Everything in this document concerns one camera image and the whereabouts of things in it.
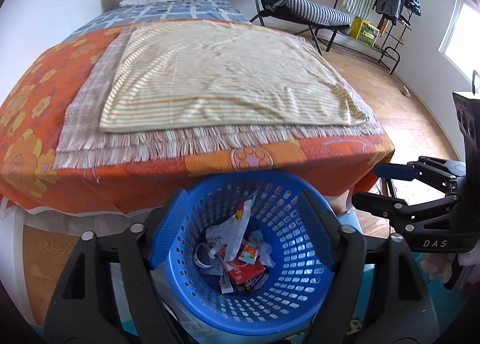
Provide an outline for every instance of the blue gripper pad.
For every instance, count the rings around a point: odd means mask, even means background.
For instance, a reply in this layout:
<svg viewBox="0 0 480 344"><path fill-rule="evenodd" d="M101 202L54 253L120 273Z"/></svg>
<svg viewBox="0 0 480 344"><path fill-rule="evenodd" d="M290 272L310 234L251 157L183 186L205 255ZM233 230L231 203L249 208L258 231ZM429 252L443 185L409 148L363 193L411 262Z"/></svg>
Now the blue gripper pad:
<svg viewBox="0 0 480 344"><path fill-rule="evenodd" d="M152 251L148 258L152 269L155 269L166 260L187 211L188 193L185 190L181 190L170 205L169 210L165 213L153 236Z"/></svg>

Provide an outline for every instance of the red snack wrapper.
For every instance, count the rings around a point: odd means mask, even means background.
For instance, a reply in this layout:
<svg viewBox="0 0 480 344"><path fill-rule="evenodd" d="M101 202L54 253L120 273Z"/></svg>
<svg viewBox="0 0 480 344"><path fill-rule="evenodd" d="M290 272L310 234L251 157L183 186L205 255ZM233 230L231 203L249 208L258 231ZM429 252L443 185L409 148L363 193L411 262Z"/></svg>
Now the red snack wrapper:
<svg viewBox="0 0 480 344"><path fill-rule="evenodd" d="M245 244L245 240L242 240L241 249L243 249ZM225 267L225 270L229 273L230 278L237 285L245 283L265 271L265 267L258 260L255 261L255 264L248 264L239 260L240 254L241 251L238 252L235 259L223 263L223 266ZM222 248L218 252L218 256L221 259L225 257L225 248Z"/></svg>

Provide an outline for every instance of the clothes rack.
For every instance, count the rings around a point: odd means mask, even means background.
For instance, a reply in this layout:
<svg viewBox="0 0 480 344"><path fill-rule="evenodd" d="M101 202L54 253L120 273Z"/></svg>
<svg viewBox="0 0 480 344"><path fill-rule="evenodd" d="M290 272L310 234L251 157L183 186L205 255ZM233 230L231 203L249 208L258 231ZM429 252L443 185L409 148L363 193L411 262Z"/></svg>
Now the clothes rack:
<svg viewBox="0 0 480 344"><path fill-rule="evenodd" d="M338 5L338 0L335 0L334 9L337 7L337 5ZM408 13L407 23L410 23L410 20L412 18L412 12L410 10L408 12L409 13ZM375 43L373 47L370 47L369 45L358 41L357 39L349 36L348 34L345 34L345 33L340 32L340 31L334 31L333 34L332 34L332 37L330 38L330 42L327 45L327 52L330 51L330 48L334 43L335 36L337 35L337 33L340 33L341 35L343 35L343 36L345 36L345 37L347 37L351 40L354 40L354 41L356 41L360 44L363 44L365 47L369 47L369 48L375 50L376 52L380 53L380 58L378 59L378 64L383 65L384 67L386 67L387 69L390 70L390 74L393 74L395 69L397 68L398 64L400 63L400 53L398 52L397 48L400 44L404 44L404 35L405 35L405 32L407 31L407 29L411 30L411 26L408 25L407 23L403 22L402 20L398 20L398 23L400 25L403 25L403 27L404 27L401 35L398 38L395 37L394 35L392 35L392 29L393 29L394 26L393 26L393 24L391 24L388 32L383 33L386 36L385 36L385 39L383 40L383 44L381 46L379 46L378 44ZM394 40L394 42L396 42L396 43L394 43L394 46L387 46L386 45L387 40L389 38L392 38ZM368 54L365 54L365 53L359 52L359 54L370 57ZM388 66L383 61L384 57L387 57L387 58L394 61L394 66L392 68L390 66Z"/></svg>

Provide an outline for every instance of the window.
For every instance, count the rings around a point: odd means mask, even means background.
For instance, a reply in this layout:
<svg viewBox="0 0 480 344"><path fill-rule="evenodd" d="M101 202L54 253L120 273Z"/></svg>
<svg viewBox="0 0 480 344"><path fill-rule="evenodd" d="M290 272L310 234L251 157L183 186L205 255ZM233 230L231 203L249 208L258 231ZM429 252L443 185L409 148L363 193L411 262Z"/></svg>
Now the window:
<svg viewBox="0 0 480 344"><path fill-rule="evenodd" d="M480 71L480 12L466 0L457 0L440 50L469 81Z"/></svg>

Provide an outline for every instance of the blue laundry basket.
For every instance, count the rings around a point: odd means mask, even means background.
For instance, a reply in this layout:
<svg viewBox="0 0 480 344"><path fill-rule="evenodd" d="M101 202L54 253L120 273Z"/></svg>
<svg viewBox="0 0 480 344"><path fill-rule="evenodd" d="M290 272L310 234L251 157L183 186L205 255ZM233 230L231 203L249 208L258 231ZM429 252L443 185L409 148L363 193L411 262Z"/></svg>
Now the blue laundry basket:
<svg viewBox="0 0 480 344"><path fill-rule="evenodd" d="M260 229L273 247L276 265L260 290L222 294L207 284L212 278L218 283L219 277L203 277L192 255L196 245L205 239L205 229L233 215L241 200L255 189L258 194L246 236ZM302 214L297 211L298 194L304 189L311 190L319 204L331 210L309 183L279 170L218 175L190 189L188 212L164 270L170 287L194 316L214 328L244 336L304 327L314 316L325 299L333 273L317 258Z"/></svg>

